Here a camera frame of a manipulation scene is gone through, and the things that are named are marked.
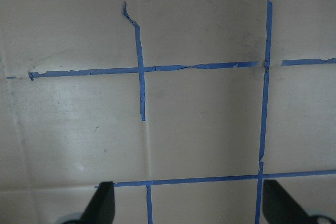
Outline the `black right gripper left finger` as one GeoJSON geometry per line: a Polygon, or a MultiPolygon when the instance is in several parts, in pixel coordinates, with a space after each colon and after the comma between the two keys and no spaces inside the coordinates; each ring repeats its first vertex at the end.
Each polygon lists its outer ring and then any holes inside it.
{"type": "Polygon", "coordinates": [[[113,182],[101,182],[79,219],[79,223],[111,224],[115,217],[113,182]]]}

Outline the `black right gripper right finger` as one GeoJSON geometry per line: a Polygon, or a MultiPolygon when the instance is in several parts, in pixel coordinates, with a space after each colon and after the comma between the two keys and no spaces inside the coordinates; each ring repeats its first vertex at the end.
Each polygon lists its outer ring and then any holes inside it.
{"type": "Polygon", "coordinates": [[[308,214],[276,180],[264,180],[262,188],[262,210],[268,223],[309,222],[308,214]]]}

